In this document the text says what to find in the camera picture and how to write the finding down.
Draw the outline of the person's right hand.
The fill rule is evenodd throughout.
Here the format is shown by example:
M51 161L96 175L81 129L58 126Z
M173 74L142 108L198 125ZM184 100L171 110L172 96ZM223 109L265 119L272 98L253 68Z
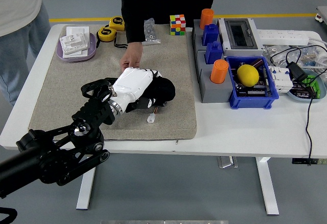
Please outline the person's right hand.
M123 72L126 68L138 68L140 66L142 54L136 52L128 52L120 59L120 68L121 72Z

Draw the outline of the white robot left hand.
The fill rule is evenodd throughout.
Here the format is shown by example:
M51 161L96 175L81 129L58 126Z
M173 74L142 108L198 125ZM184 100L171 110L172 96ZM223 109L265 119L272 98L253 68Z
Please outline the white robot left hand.
M129 104L136 104L155 77L162 77L157 70L126 68L112 85L108 103L115 115L123 114Z

